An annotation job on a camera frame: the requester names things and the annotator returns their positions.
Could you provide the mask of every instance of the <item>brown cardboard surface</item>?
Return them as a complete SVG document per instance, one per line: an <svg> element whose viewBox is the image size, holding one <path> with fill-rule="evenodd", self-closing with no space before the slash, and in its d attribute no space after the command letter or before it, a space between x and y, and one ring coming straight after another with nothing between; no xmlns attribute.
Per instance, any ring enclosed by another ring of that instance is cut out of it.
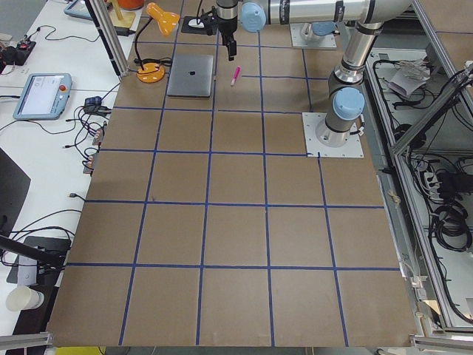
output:
<svg viewBox="0 0 473 355"><path fill-rule="evenodd" d="M211 112L165 111L158 149L207 152L211 121Z"/></svg>
<svg viewBox="0 0 473 355"><path fill-rule="evenodd" d="M301 115L268 113L265 115L266 152L305 154Z"/></svg>
<svg viewBox="0 0 473 355"><path fill-rule="evenodd" d="M261 113L217 112L212 149L215 152L262 152Z"/></svg>
<svg viewBox="0 0 473 355"><path fill-rule="evenodd" d="M450 60L455 66L455 69L462 70L465 66L465 62L470 61L470 58L473 58L472 46L465 45L465 43L471 43L473 40L473 33L438 33L437 36L441 40L446 52L449 54Z"/></svg>
<svg viewBox="0 0 473 355"><path fill-rule="evenodd" d="M201 345L270 345L268 276L263 270L205 270Z"/></svg>
<svg viewBox="0 0 473 355"><path fill-rule="evenodd" d="M208 156L160 153L154 162L150 201L205 201Z"/></svg>
<svg viewBox="0 0 473 355"><path fill-rule="evenodd" d="M294 78L263 78L264 111L308 112L307 82Z"/></svg>
<svg viewBox="0 0 473 355"><path fill-rule="evenodd" d="M88 200L142 201L148 186L152 153L101 152L87 193Z"/></svg>
<svg viewBox="0 0 473 355"><path fill-rule="evenodd" d="M135 273L123 345L193 345L199 271L138 268Z"/></svg>
<svg viewBox="0 0 473 355"><path fill-rule="evenodd" d="M47 330L56 346L116 345L131 268L68 266Z"/></svg>
<svg viewBox="0 0 473 355"><path fill-rule="evenodd" d="M215 109L245 111L261 110L259 78L239 77L236 80L234 87L230 86L230 82L231 77L217 77L215 82ZM235 92L239 93L238 98L235 98Z"/></svg>
<svg viewBox="0 0 473 355"><path fill-rule="evenodd" d="M309 78L328 78L330 76L344 53L341 45L339 43L337 45L337 50L304 50L307 76Z"/></svg>
<svg viewBox="0 0 473 355"><path fill-rule="evenodd" d="M414 331L367 145L364 159L304 155L301 113L326 111L341 53L303 56L287 26L235 38L228 62L215 37L143 34L143 57L215 55L214 92L170 98L167 76L123 79L55 345L396 346Z"/></svg>
<svg viewBox="0 0 473 355"><path fill-rule="evenodd" d="M332 271L275 270L274 332L281 346L344 346Z"/></svg>
<svg viewBox="0 0 473 355"><path fill-rule="evenodd" d="M138 262L199 264L204 213L203 206L148 205Z"/></svg>
<svg viewBox="0 0 473 355"><path fill-rule="evenodd" d="M321 165L329 205L383 206L371 160L322 158Z"/></svg>
<svg viewBox="0 0 473 355"><path fill-rule="evenodd" d="M160 109L115 109L102 148L153 150L160 117Z"/></svg>
<svg viewBox="0 0 473 355"><path fill-rule="evenodd" d="M285 47L291 48L289 26L268 26L259 34L260 44L268 47Z"/></svg>
<svg viewBox="0 0 473 355"><path fill-rule="evenodd" d="M415 325L398 271L340 271L338 279L352 346L409 345Z"/></svg>
<svg viewBox="0 0 473 355"><path fill-rule="evenodd" d="M262 48L261 66L264 76L295 76L305 78L301 50Z"/></svg>
<svg viewBox="0 0 473 355"><path fill-rule="evenodd" d="M143 205L85 203L70 263L133 263Z"/></svg>
<svg viewBox="0 0 473 355"><path fill-rule="evenodd" d="M321 205L317 160L306 157L266 158L268 202L289 205Z"/></svg>
<svg viewBox="0 0 473 355"><path fill-rule="evenodd" d="M264 203L262 157L213 155L209 200L216 203Z"/></svg>
<svg viewBox="0 0 473 355"><path fill-rule="evenodd" d="M323 209L269 209L271 264L332 266Z"/></svg>
<svg viewBox="0 0 473 355"><path fill-rule="evenodd" d="M217 77L227 78L228 83L230 83L237 66L241 68L240 76L259 75L259 66L254 65L259 60L258 47L238 47L236 51L238 54L235 59L228 61L228 56L225 55L224 51L219 50Z"/></svg>
<svg viewBox="0 0 473 355"><path fill-rule="evenodd" d="M420 0L432 26L436 31L473 33L471 13L473 4L469 0Z"/></svg>
<svg viewBox="0 0 473 355"><path fill-rule="evenodd" d="M338 266L351 268L399 265L384 209L331 209L333 250Z"/></svg>
<svg viewBox="0 0 473 355"><path fill-rule="evenodd" d="M210 206L205 264L265 266L264 207Z"/></svg>

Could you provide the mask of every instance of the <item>white desk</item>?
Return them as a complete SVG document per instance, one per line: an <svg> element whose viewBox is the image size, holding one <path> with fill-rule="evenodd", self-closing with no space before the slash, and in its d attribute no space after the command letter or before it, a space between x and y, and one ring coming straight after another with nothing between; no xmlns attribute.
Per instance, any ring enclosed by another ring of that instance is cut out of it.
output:
<svg viewBox="0 0 473 355"><path fill-rule="evenodd" d="M48 1L44 9L33 23L28 34L43 24L57 28L52 38L65 36L82 36L96 38L98 33L91 21L73 18L64 14L65 4ZM132 26L136 29L141 11ZM118 83L118 78L110 64L103 43L98 39L95 43L72 38L63 41L46 41L45 35L51 29L41 28L41 32L32 37L36 47L28 58L26 65L16 67L12 73L0 76L0 95L20 95L27 76L34 72L69 72L72 76L72 90L63 114L56 121L42 121L41 124L52 132L64 131L73 126L66 122L72 118L74 109L84 104L84 99L91 96L103 96ZM133 36L120 37L123 51L129 53L132 48ZM112 107L118 87L103 102ZM0 99L0 127L13 120L12 114L17 104L15 99ZM103 121L94 118L91 121ZM89 188L90 176L82 173L83 158L76 149L63 149L62 146L74 142L81 128L61 135L49 135L35 124L17 122L0 131L0 147L27 173L31 178L30 190L23 209L18 217L15 229L20 229L32 221L62 209L81 209L83 201L68 197L75 192L83 197ZM87 138L80 145L84 150L92 145ZM62 226L75 231L79 213L66 212L57 214L40 223L42 226ZM58 231L43 231L36 235L46 237L64 237ZM18 319L19 312L10 312L5 307L7 295L15 285L5 282L10 268L0 265L0 335L11 335Z"/></svg>
<svg viewBox="0 0 473 355"><path fill-rule="evenodd" d="M33 22L28 34L33 33L41 25L57 28L50 38L80 36L88 39L97 38L98 32L92 21L75 18L64 14L66 4L48 1L38 18ZM136 30L140 20L137 11L132 29ZM68 38L63 41L47 41L45 36L52 31L50 27L42 27L39 33L31 37L36 41L27 62L16 67L12 73L0 76L0 87L23 87L29 74L33 72L68 72L72 76L73 89L78 90L110 90L116 83L116 74L110 64L102 40L90 43L79 38ZM120 36L120 43L125 53L132 48L134 36Z"/></svg>

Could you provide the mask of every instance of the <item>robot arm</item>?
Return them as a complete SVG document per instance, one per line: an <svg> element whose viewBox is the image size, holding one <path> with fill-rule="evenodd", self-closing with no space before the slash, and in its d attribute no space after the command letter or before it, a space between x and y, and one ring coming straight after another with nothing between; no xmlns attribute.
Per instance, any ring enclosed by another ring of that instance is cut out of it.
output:
<svg viewBox="0 0 473 355"><path fill-rule="evenodd" d="M357 86L363 81L364 65L383 23L400 15L412 0L244 0L240 21L249 32L266 24L356 20L343 59L330 75L331 105L325 120L316 129L317 138L331 147L342 146L350 128L364 108ZM228 58L237 53L233 34L237 29L238 0L217 0L217 17Z"/></svg>
<svg viewBox="0 0 473 355"><path fill-rule="evenodd" d="M245 0L241 22L249 32L265 24L356 20L356 31L335 68L338 80L359 84L367 56L383 22L396 17L412 0Z"/></svg>

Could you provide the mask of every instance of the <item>computer mouse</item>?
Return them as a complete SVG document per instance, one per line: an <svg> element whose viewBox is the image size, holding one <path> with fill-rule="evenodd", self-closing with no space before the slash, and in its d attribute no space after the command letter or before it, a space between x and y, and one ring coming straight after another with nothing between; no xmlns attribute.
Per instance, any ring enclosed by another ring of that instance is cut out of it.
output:
<svg viewBox="0 0 473 355"><path fill-rule="evenodd" d="M196 18L193 18L192 20L190 20L188 22L188 25L189 27L193 27L193 28L204 28L204 23L200 20L197 20Z"/></svg>

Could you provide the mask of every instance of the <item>grid of blue tape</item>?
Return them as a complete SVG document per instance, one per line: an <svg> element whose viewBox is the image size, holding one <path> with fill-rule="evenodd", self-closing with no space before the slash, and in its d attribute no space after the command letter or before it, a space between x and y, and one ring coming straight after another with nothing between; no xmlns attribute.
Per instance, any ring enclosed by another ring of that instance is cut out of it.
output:
<svg viewBox="0 0 473 355"><path fill-rule="evenodd" d="M181 0L181 7L180 7L180 12L182 15L183 11L183 5L184 1ZM178 42L177 41L177 36L174 40L174 43L172 42L147 42L147 43L167 43L167 44L173 44L173 55L176 50L177 44L188 44L185 42ZM215 46L216 48L216 59L218 59L218 54L219 50L225 50L224 47L221 45L218 45L218 42L215 44L202 44L206 46ZM263 46L261 45L261 38L260 35L258 34L258 45L246 45L245 47L257 47L259 51L259 57L261 58L261 49L263 47L273 47L273 48L285 48L285 47L276 47L276 46ZM305 80L306 85L307 85L307 96L309 99L310 103L310 85L309 85L309 80L326 80L326 78L309 78L307 75L307 63L305 60L305 53L304 50L302 50L302 55L303 55L303 62L304 62L304 71L305 71L305 78L299 78L299 77L284 77L284 78L293 78L293 79L300 79L300 80ZM324 176L323 176L323 169L322 169L322 164L321 164L321 158L318 157L314 163L317 163L318 168L319 168L319 174L320 174L320 180L321 180L321 193L322 193L322 198L323 198L323 204L322 205L286 205L286 204L271 204L268 202L268 177L267 177L267 169L266 169L266 157L267 156L305 156L305 154L285 154L285 153L268 153L266 152L266 143L265 143L265 114L268 113L297 113L300 114L300 112L277 112L277 111L264 111L264 95L263 95L263 86L262 86L262 79L263 78L281 78L281 77L272 77L272 76L264 76L262 74L262 64L261 61L259 62L259 75L245 75L248 77L254 77L254 78L259 78L259 88L260 88L260 93L261 93L261 110L260 111L247 111L247 110L220 110L220 111L226 111L226 112L256 112L261 114L261 123L262 123L262 152L214 152L212 150L212 138L213 138L213 127L214 127L214 112L215 112L215 97L216 95L213 95L212 99L212 109L165 109L166 105L166 96L164 96L163 99L163 105L161 107L138 107L138 106L133 106L133 107L128 107L128 106L116 106L114 109L151 109L151 110L157 110L160 111L160 123L157 131L157 136L154 144L153 149L102 149L103 151L112 151L112 152L150 152L153 154L152 158L152 165L150 168L150 173L149 173L149 181L148 185L146 187L146 197L145 200L87 200L87 203L136 203L136 204L143 204L143 212L140 220L140 228L137 236L137 242L135 246L135 255L133 259L133 263L67 263L68 266L100 266L100 267L127 267L132 269L130 281L129 281L129 288L128 288L128 293L127 293L127 298L126 298L126 306L125 310L123 312L123 321L122 321L122 326L121 326L121 332L120 332L120 339L119 339L119 345L123 344L123 339L125 337L125 332L126 332L126 321L128 317L128 312L129 312L129 304L130 300L132 297L132 288L133 288L133 282L135 278L135 270L136 268L192 268L192 269L199 269L200 270L200 275L199 275L199 295L198 295L198 306L197 306L197 330L196 330L196 339L195 339L195 344L199 345L200 343L200 323L201 323L201 312L202 312L202 298L203 298L203 283L204 283L204 270L205 269L250 269L250 270L266 270L268 273L268 308L269 308L269 323L270 323L270 343L271 346L276 346L276 341L275 341L275 336L274 336L274 320L273 320L273 301L272 301L272 285L271 285L271 271L272 270L314 270L314 271L332 271L335 279L335 284L336 284L336 296L338 300L338 308L340 311L340 320L341 320L341 326L342 326L342 331L344 335L344 343L346 346L349 346L348 342L348 335L347 335L347 326L345 324L344 320L344 312L343 312L343 304L341 301L341 292L340 292L340 285L338 282L338 272L339 271L399 271L399 268L383 268L383 267L360 267L360 268L353 268L353 267L338 267L336 265L336 259L335 259L335 253L333 249L333 241L332 241L332 235L331 235L331 230L330 230L330 218L329 218L329 209L383 209L383 206L350 206L350 205L329 205L327 204L327 198L325 194L325 187L324 187ZM216 83L214 84L214 92L216 92L217 87ZM159 138L160 138L160 129L161 129L161 124L163 122L163 114L166 110L178 110L178 111L204 111L204 112L211 112L211 134L210 134L210 144L209 144L209 150L208 151L201 151L201 152L195 152L195 151L170 151L170 150L160 150L158 149L158 143L159 143ZM205 188L205 201L202 202L176 202L176 201L148 201L149 198L149 192L152 184L152 178L153 178L153 173L154 173L154 166L155 166L155 161L158 158L159 154L207 154L208 155L208 166L207 166L207 182L206 182L206 188ZM212 162L212 155L218 155L218 154L226 154L226 155L261 155L263 158L263 171L264 171L264 183L265 183L265 203L211 203L208 200L209 197L209 188L210 188L210 183L211 183L211 162ZM201 246L201 256L200 256L200 264L196 265L188 265L188 264L148 264L148 263L139 263L137 261L138 258L138 252L140 248L140 241L141 241L141 235L143 232L143 226L144 226L144 220L146 216L146 208L149 204L169 204L169 205L190 205L190 206L204 206L205 207L205 212L204 212L204 226L203 226L203 241L202 241L202 246ZM205 237L206 237L206 229L207 229L207 216L208 216L208 207L209 206L241 206L241 207L246 207L246 206L258 206L258 207L264 207L265 208L265 225L266 225L266 252L267 252L267 265L266 266L232 266L232 265L206 265L204 263L205 260ZM325 219L326 219L326 224L327 224L327 231L328 231L328 238L329 238L329 243L330 243L330 253L331 253L331 258L332 258L332 266L273 266L271 265L271 259L270 259L270 226L269 226L269 220L268 220L268 209L269 208L308 208L308 209L323 209L325 213Z"/></svg>

